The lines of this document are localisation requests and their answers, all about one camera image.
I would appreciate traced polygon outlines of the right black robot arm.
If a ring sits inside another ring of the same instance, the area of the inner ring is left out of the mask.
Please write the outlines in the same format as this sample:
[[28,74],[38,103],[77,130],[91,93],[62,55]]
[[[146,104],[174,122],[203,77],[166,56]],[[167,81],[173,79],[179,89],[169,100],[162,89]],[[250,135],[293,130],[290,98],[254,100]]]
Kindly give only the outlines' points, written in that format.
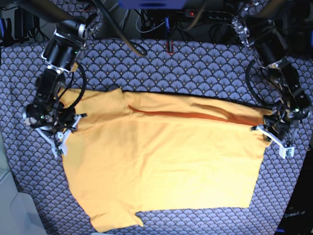
[[[32,103],[25,107],[23,121],[50,144],[55,157],[66,155],[66,140],[70,133],[77,131],[78,122],[86,117],[86,114],[75,112],[87,86],[85,71],[76,62],[76,56],[86,46],[90,23],[97,15],[94,13],[87,19],[72,16],[48,0],[17,0],[15,4],[56,24],[54,34],[41,54],[47,67],[36,80],[36,94]],[[76,100],[65,107],[61,98],[69,85],[65,84],[64,73],[74,74],[77,70],[83,85]]]

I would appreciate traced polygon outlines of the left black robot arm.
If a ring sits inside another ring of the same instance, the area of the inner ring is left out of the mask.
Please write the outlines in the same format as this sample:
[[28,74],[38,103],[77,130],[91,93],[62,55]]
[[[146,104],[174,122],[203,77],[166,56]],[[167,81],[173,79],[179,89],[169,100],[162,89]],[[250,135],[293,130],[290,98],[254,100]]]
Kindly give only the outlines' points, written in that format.
[[295,140],[299,124],[312,112],[312,102],[299,83],[299,75],[287,60],[287,45],[278,31],[274,20],[291,4],[290,0],[271,0],[256,15],[241,16],[236,13],[231,20],[232,27],[241,43],[252,49],[255,63],[268,71],[265,79],[279,92],[280,100],[268,104],[274,113],[263,117],[264,123],[253,126],[266,140],[279,146],[279,155],[285,159],[294,156]]

